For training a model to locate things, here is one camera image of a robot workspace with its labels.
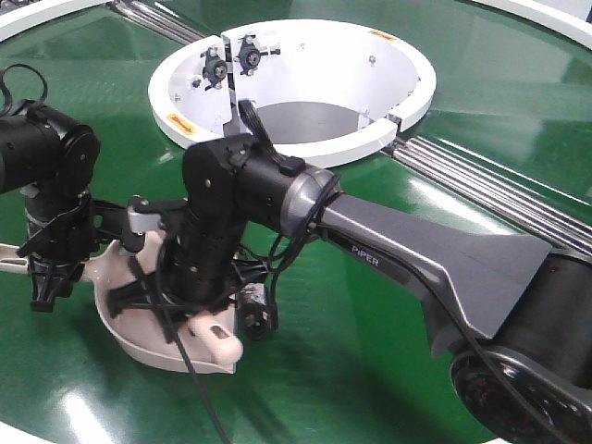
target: robotic arm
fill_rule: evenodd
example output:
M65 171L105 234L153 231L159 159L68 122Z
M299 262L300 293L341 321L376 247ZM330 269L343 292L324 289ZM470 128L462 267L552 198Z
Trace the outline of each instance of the robotic arm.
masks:
M432 352L454 353L454 387L484 425L510 442L592 440L589 258L350 196L333 173L275 152L249 102L240 112L254 136L199 143L183 158L174 294L220 301L247 220L291 239L294 257L306 241L329 241L420 299Z
M525 444L592 441L589 258L552 251L528 235L463 233L350 196L330 171L276 152L250 102L240 103L240 113L253 135L185 153L186 200L134 197L126 208L96 201L87 190L96 137L41 102L9 106L0 118L0 192L25 187L28 240L18 254L30 259L34 309L50 309L56 295L68 294L100 243L117 239L136 253L142 234L159 229L166 237L155 273L136 269L139 284L113 290L111 316L151 308L171 341L171 320L224 311L232 294L242 294L239 314L258 339L278 327L278 274L307 241L320 239L419 298L432 352L453 353L459 397L493 432ZM290 243L276 253L278 238L266 257L239 257L248 221ZM260 309L245 309L245 289L268 276L271 295ZM144 294L152 284L156 302Z

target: screw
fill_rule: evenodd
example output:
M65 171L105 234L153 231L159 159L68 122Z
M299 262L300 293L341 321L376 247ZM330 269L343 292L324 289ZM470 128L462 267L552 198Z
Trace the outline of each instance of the screw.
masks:
M247 63L251 67L256 67L257 65L259 65L259 62L260 61L261 61L261 56L259 55L259 52L258 51L251 51L247 55Z
M226 77L227 72L228 72L228 70L226 68L226 65L218 65L217 67L214 68L214 75L221 80Z

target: circular opening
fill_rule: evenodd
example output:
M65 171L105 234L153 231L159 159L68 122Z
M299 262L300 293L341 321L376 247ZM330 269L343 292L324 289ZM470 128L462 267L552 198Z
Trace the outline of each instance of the circular opening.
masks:
M222 57L224 79L210 72ZM363 26L298 19L180 49L156 70L149 95L159 126L183 147L244 132L236 103L249 99L281 153L332 167L411 127L435 88L433 68L409 44Z

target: white plastic part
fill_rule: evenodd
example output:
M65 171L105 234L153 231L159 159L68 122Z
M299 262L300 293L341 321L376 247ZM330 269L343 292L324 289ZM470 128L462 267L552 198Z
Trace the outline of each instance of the white plastic part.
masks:
M26 257L17 256L18 249L19 247L15 247L14 245L0 243L0 271L21 275L27 274L27 264L29 261Z
M251 35L255 35L253 44L267 55L255 71L245 72L238 54L243 39ZM158 67L150 81L148 94L156 122L183 148L223 137L220 123L230 120L230 104L240 99L253 100L257 107L330 104L359 113L372 123L333 139L276 147L319 167L333 167L380 150L398 132L414 125L426 113L436 89L436 73L419 51L364 26L316 19L278 20L225 31L222 38L230 49L228 72L233 75L234 90L228 90L225 83L215 100L211 89L180 93L187 79L201 75L203 66L194 62L195 57L215 44L216 37L180 49ZM194 67L193 72L188 73L188 67ZM199 117L196 110L202 113Z
M202 77L205 53L210 48L224 58L222 39L207 37L170 55L158 66L148 85L156 124L183 148L219 139L222 126L232 119L228 79L222 80L217 89Z
M529 19L592 49L592 24L534 0L472 0Z
M212 353L212 363L235 364L242 356L242 343L210 312L203 311L187 321L189 330Z
M108 0L43 0L31 3L0 16L0 42L46 21L71 14L87 7L102 5Z
M145 273L155 269L155 258L160 244L161 238L158 233L154 231L146 233L146 245L137 256ZM94 283L94 299L101 320L123 350L135 360L164 370L187 372L177 345L174 342L168 344L165 342L162 328L150 310L125 310L115 319L109 315L106 304L109 290L135 280L127 262L128 256L120 254L120 247L114 241L102 255L88 261L84 268L83 278ZM219 326L226 335L234 338L232 334L235 325L234 307L230 306L216 315L210 314L206 319L205 325ZM212 332L210 331L202 338L199 334L202 331L201 326L198 327L198 331L190 331L186 324L179 329L179 338L191 358L195 371L234 373L235 363L242 354L242 346L239 346L240 352L229 352L226 348L229 348L228 344L231 341L220 341L218 344L224 348L224 351L216 351Z

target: black clamp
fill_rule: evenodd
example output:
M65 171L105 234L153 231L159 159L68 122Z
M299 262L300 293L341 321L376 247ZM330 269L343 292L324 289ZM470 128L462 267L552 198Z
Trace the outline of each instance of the black clamp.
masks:
M228 75L226 61L220 58L218 50L214 46L208 48L208 50L201 53L200 56L205 57L205 66L203 67L202 75L210 82L210 84L205 87L205 90L208 91L212 88L219 90L222 88L222 80Z

